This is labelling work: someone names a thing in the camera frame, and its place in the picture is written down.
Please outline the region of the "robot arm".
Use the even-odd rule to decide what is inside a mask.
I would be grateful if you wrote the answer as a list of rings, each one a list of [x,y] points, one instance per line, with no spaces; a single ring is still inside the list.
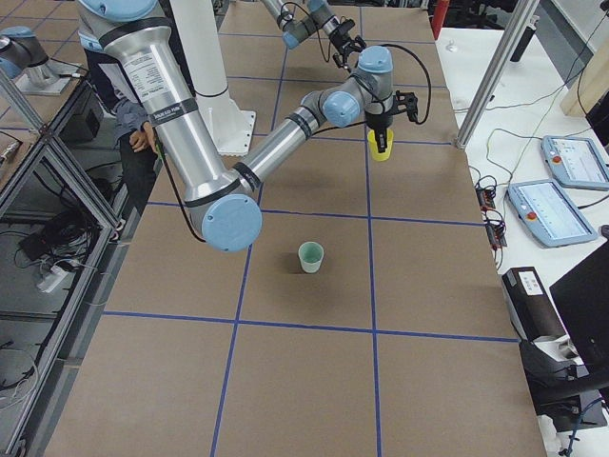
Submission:
[[[326,1],[306,1],[302,6],[295,1],[262,0],[262,4],[290,50],[315,35],[324,61],[333,61],[337,68],[351,72],[350,55],[366,48],[360,35],[350,34],[355,27],[354,20],[340,19]]]
[[[177,169],[191,230],[220,251],[254,243],[263,223],[255,191],[323,125],[342,129],[363,119],[376,140],[387,140],[395,94],[385,47],[362,48],[339,86],[307,94],[251,146],[254,115],[229,94],[209,2],[81,1],[77,10],[82,46],[117,61]]]

